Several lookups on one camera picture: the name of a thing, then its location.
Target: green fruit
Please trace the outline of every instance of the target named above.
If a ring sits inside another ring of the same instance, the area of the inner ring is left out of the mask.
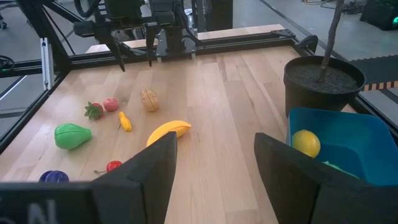
[[[61,124],[55,128],[55,144],[61,149],[74,149],[92,137],[90,129],[75,124]]]

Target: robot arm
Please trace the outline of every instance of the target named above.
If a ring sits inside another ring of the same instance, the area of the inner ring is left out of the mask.
[[[93,0],[87,11],[81,6],[81,0],[75,0],[78,13],[83,17],[90,17],[98,8],[101,0]],[[107,12],[107,20],[76,22],[73,30],[80,37],[94,36],[100,42],[106,44],[114,54],[121,69],[124,69],[122,54],[127,57],[134,57],[136,52],[131,50],[123,43],[116,41],[111,32],[117,29],[146,28],[147,58],[149,66],[152,65],[154,55],[153,47],[156,35],[160,29],[165,29],[167,35],[170,33],[173,38],[167,39],[167,50],[178,54],[183,53],[183,38],[189,38],[197,45],[200,41],[192,34],[188,28],[187,17],[183,10],[182,0],[149,0],[152,15],[142,17],[140,7],[145,4],[142,0],[104,0]],[[185,29],[188,35],[182,35]]]

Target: wooden tabletop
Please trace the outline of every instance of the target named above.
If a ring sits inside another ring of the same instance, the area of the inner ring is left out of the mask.
[[[280,25],[200,34],[199,38],[269,32]],[[142,41],[128,42],[142,46]],[[92,46],[89,52],[106,50]],[[291,47],[274,47],[193,60],[72,71],[0,156],[2,181],[36,182],[46,170],[62,170],[73,180],[93,180],[112,160],[130,159],[161,124],[192,125],[178,139],[177,171],[166,223],[277,223],[254,157],[254,134],[285,141],[283,67],[299,57]],[[140,91],[159,95],[160,110],[149,113]],[[88,101],[114,96],[131,119],[132,132],[119,129],[118,113],[97,121],[84,117]],[[93,139],[66,151],[55,146],[63,123],[90,128]]]

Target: brown fruit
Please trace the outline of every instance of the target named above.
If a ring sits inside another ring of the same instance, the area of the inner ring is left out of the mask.
[[[145,88],[140,92],[142,105],[147,111],[153,112],[159,109],[159,98],[151,88]]]

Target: plant pot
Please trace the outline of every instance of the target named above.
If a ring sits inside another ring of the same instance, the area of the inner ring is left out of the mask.
[[[329,93],[327,91],[311,89],[291,78],[293,68],[299,65],[320,66],[322,60],[322,56],[299,57],[289,61],[285,65],[284,83],[286,116],[289,116],[291,109],[298,107],[341,111],[350,101],[354,100],[359,91],[363,89],[365,84],[365,76],[363,73],[354,65],[335,58],[330,59],[329,67],[338,69],[352,77],[358,88],[344,91],[343,93]]]

